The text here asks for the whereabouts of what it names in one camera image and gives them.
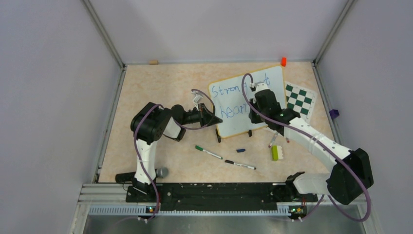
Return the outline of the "yellow framed whiteboard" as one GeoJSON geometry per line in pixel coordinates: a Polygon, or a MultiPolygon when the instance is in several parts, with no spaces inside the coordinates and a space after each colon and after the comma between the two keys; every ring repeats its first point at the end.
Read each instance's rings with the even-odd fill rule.
{"type": "MultiPolygon", "coordinates": [[[[281,108],[286,108],[285,85],[283,79],[283,67],[273,66],[251,73],[254,82],[263,82],[274,92],[277,102],[281,108]]],[[[248,115],[250,107],[243,97],[242,90],[245,90],[248,99],[254,97],[249,86],[251,80],[247,77],[242,83],[243,75],[234,76],[209,84],[208,91],[215,104],[215,116],[222,119],[222,123],[216,125],[221,138],[233,137],[266,127],[265,123],[254,124],[248,115]]]]}

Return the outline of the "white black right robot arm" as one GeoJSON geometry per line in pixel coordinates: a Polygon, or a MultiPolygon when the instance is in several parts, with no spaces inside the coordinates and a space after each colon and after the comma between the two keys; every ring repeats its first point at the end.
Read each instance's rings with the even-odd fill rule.
{"type": "Polygon", "coordinates": [[[252,123],[265,123],[271,130],[295,141],[315,156],[327,173],[296,173],[286,186],[286,196],[292,201],[305,194],[329,195],[343,205],[350,204],[374,184],[370,159],[361,148],[351,150],[331,140],[311,127],[290,108],[281,108],[269,88],[252,88],[252,123]]]}

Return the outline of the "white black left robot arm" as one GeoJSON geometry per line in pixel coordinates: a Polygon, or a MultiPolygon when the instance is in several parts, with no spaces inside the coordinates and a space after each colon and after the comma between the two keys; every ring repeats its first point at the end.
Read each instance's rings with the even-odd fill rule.
{"type": "Polygon", "coordinates": [[[184,125],[199,123],[201,127],[209,127],[222,122],[204,103],[188,111],[178,104],[163,109],[155,103],[147,103],[131,121],[131,131],[139,153],[131,182],[138,196],[147,202],[156,196],[156,188],[151,184],[158,177],[154,165],[155,152],[162,136],[179,142],[186,133],[184,125]]]}

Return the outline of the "black whiteboard foot clip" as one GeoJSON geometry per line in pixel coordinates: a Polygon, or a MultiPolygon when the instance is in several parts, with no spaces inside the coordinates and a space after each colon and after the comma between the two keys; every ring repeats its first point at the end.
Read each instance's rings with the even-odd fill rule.
{"type": "Polygon", "coordinates": [[[217,138],[218,143],[221,143],[222,138],[221,138],[221,135],[220,135],[220,133],[219,133],[219,131],[218,131],[217,128],[215,129],[215,133],[216,133],[216,138],[217,138]]]}

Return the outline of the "green capped marker pen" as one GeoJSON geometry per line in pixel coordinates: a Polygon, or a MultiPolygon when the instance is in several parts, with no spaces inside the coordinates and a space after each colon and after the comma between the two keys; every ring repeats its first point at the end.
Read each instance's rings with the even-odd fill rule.
{"type": "Polygon", "coordinates": [[[206,150],[206,149],[204,149],[204,148],[202,148],[202,147],[200,147],[200,146],[198,146],[198,145],[195,146],[195,149],[197,149],[198,151],[201,151],[201,152],[205,152],[205,153],[207,153],[207,154],[209,154],[209,155],[211,155],[211,156],[213,156],[213,157],[215,157],[215,158],[218,158],[218,159],[220,159],[220,160],[223,160],[223,159],[224,159],[222,156],[219,156],[219,155],[217,155],[217,154],[215,154],[215,153],[212,153],[212,152],[210,152],[210,151],[208,151],[208,150],[206,150]]]}

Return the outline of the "purple capped marker pen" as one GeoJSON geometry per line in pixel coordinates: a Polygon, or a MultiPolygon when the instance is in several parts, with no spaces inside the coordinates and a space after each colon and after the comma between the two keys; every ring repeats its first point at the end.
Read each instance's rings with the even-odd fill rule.
{"type": "Polygon", "coordinates": [[[268,148],[271,148],[271,147],[273,146],[273,144],[274,144],[277,136],[278,136],[278,133],[275,133],[275,134],[272,136],[272,138],[271,138],[271,140],[270,140],[270,142],[269,142],[269,144],[268,144],[268,148]]]}

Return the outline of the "green white chess mat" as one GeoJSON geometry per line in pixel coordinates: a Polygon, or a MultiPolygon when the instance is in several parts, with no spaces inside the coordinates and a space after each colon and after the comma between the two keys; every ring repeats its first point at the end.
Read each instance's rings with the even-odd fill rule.
{"type": "Polygon", "coordinates": [[[307,123],[311,122],[318,95],[308,88],[287,82],[285,84],[287,107],[299,113],[307,123]]]}

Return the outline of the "black capped marker pen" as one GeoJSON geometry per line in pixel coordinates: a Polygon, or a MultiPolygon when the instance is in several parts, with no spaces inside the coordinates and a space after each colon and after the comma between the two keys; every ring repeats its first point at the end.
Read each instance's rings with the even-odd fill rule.
{"type": "Polygon", "coordinates": [[[249,168],[249,169],[252,169],[252,170],[256,170],[256,169],[257,169],[257,168],[254,167],[254,166],[250,166],[250,165],[246,165],[246,164],[234,162],[234,161],[231,161],[231,160],[225,160],[225,163],[232,164],[232,165],[236,165],[236,166],[240,166],[240,167],[243,167],[243,168],[249,168]]]}

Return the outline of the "orange red small block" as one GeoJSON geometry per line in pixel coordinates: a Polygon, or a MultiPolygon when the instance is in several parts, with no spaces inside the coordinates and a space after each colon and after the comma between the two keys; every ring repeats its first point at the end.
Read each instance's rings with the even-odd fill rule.
{"type": "Polygon", "coordinates": [[[281,59],[281,66],[285,67],[287,65],[287,57],[282,57],[281,59]]]}

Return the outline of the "green white toy brick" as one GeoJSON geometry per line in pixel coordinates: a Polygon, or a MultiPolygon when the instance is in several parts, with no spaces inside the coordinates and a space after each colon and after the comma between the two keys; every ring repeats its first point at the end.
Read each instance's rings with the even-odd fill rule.
{"type": "Polygon", "coordinates": [[[279,145],[273,145],[271,147],[271,158],[272,161],[279,161],[283,159],[283,148],[279,145]]]}

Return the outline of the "purple small object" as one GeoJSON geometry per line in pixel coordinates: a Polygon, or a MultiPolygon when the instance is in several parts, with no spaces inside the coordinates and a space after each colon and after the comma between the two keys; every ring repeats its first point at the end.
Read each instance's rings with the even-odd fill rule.
{"type": "Polygon", "coordinates": [[[331,119],[336,119],[337,117],[339,117],[340,113],[337,109],[332,109],[329,111],[330,114],[330,118],[331,119]]]}

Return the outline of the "small wooden block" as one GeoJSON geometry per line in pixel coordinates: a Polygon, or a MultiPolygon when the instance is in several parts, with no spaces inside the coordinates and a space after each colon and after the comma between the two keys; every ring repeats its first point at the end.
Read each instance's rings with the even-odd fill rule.
{"type": "Polygon", "coordinates": [[[158,60],[150,60],[149,61],[149,65],[158,65],[159,64],[159,62],[158,62],[158,60]]]}

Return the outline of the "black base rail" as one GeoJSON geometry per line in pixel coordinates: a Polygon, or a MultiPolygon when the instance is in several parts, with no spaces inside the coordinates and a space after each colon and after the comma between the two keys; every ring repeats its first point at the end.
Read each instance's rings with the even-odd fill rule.
{"type": "Polygon", "coordinates": [[[146,195],[128,187],[128,203],[160,203],[162,211],[275,211],[278,203],[316,202],[314,194],[298,194],[285,183],[162,183],[146,195]]]}

